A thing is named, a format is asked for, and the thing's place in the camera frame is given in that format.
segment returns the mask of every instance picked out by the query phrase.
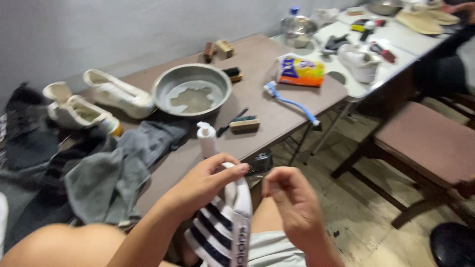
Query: person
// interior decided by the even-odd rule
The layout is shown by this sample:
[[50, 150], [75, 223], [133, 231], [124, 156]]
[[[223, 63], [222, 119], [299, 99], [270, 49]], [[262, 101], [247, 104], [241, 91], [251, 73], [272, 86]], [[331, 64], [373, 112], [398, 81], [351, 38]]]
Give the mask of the person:
[[413, 82], [425, 96], [475, 95], [475, 2], [443, 4], [447, 13], [468, 13], [466, 25], [431, 55], [414, 64]]
[[[214, 173], [224, 162], [236, 166]], [[198, 163], [167, 191], [127, 236], [103, 224], [49, 225], [15, 245], [0, 267], [174, 266], [163, 257], [180, 223], [248, 170], [248, 164], [228, 154], [215, 155]], [[297, 168], [272, 169], [263, 179], [262, 194], [264, 199], [251, 221], [250, 245], [250, 255], [258, 252], [260, 256], [250, 266], [344, 266], [325, 232], [317, 196]], [[196, 264], [190, 251], [184, 253], [188, 253], [187, 266]]]

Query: brown table top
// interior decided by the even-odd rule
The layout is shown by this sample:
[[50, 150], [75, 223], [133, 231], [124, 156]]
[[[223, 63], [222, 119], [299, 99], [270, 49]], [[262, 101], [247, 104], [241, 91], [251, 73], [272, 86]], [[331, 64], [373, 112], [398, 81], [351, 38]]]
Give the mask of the brown table top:
[[[231, 45], [235, 48], [233, 57], [222, 60], [219, 55], [216, 55], [211, 64], [220, 69], [237, 66], [241, 69], [243, 79], [233, 85], [233, 92], [219, 113], [205, 121], [218, 130], [244, 107], [249, 107], [245, 115], [257, 115], [261, 122], [259, 130], [256, 133], [237, 135], [227, 131], [218, 139], [220, 151], [245, 160], [286, 138], [308, 120], [301, 110], [272, 100], [262, 88], [273, 79], [274, 69], [276, 69], [275, 58], [287, 53], [289, 51], [287, 48], [264, 35], [253, 35], [233, 42]], [[180, 58], [139, 71], [122, 78], [122, 80], [150, 92], [154, 81], [161, 73], [187, 63], [204, 63], [202, 54]], [[326, 111], [347, 96], [344, 86], [329, 76], [325, 78], [320, 88], [279, 84], [277, 89], [283, 98], [303, 104], [313, 114]], [[127, 118], [119, 110], [109, 107], [105, 107], [105, 109], [111, 111], [121, 120], [125, 130], [136, 128], [140, 123], [140, 121]], [[157, 111], [147, 120], [168, 121], [170, 119], [173, 119], [170, 115]], [[190, 138], [186, 143], [177, 151], [165, 155], [156, 164], [151, 182], [143, 190], [142, 196], [137, 202], [137, 208], [143, 214], [152, 207], [158, 198], [181, 180], [196, 163], [202, 160], [200, 145], [196, 139], [197, 129], [192, 125]]]

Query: shorts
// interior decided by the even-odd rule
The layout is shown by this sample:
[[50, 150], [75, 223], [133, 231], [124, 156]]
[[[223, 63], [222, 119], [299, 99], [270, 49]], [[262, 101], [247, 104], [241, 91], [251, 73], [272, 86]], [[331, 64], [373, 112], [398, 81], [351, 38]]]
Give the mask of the shorts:
[[[283, 231], [251, 234], [249, 267], [306, 267], [305, 254], [296, 248]], [[208, 267], [204, 262], [201, 267]]]

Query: plastic water bottle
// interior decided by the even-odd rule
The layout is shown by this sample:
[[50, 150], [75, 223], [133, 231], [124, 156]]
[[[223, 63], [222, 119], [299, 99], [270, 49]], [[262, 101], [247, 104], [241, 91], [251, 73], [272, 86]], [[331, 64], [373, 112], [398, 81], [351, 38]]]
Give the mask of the plastic water bottle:
[[285, 42], [288, 43], [289, 40], [295, 39], [295, 32], [297, 32], [297, 14], [300, 10], [300, 7], [293, 6], [289, 10], [289, 17], [285, 19], [284, 25], [284, 35]]

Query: chair seat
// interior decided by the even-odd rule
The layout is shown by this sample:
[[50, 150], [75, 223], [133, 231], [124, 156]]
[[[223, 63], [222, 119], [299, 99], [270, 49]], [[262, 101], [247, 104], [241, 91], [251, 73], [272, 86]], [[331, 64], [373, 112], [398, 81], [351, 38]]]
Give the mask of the chair seat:
[[374, 137], [377, 146], [443, 187], [473, 180], [475, 131], [419, 103], [408, 102]]

